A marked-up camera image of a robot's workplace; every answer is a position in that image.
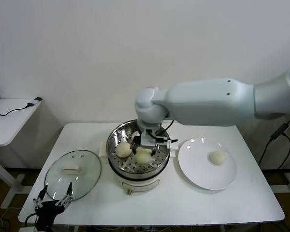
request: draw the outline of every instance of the table leg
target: table leg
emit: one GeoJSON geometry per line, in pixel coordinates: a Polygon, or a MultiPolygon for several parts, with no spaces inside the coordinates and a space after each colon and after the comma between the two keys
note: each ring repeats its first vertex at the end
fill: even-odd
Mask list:
{"type": "Polygon", "coordinates": [[[285,173],[285,177],[288,179],[287,185],[271,185],[273,193],[290,193],[290,173],[285,173]]]}
{"type": "Polygon", "coordinates": [[[18,180],[12,177],[1,165],[0,165],[0,179],[3,180],[11,188],[21,190],[22,186],[18,180]]]}
{"type": "Polygon", "coordinates": [[[8,186],[10,186],[10,190],[8,194],[5,196],[1,204],[1,209],[7,209],[14,196],[16,194],[29,194],[32,186],[23,186],[21,185],[22,180],[24,179],[24,174],[19,174],[15,179],[11,174],[9,174],[1,165],[0,165],[0,179],[3,180],[8,186]]]}

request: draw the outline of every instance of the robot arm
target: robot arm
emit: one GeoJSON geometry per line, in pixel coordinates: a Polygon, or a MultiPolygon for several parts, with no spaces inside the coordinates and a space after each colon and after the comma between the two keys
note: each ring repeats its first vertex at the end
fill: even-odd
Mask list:
{"type": "Polygon", "coordinates": [[[135,110],[143,146],[155,145],[152,134],[164,119],[184,125],[231,126],[249,118],[275,118],[290,114],[290,72],[255,86],[218,79],[170,89],[147,88],[139,94],[135,110]]]}

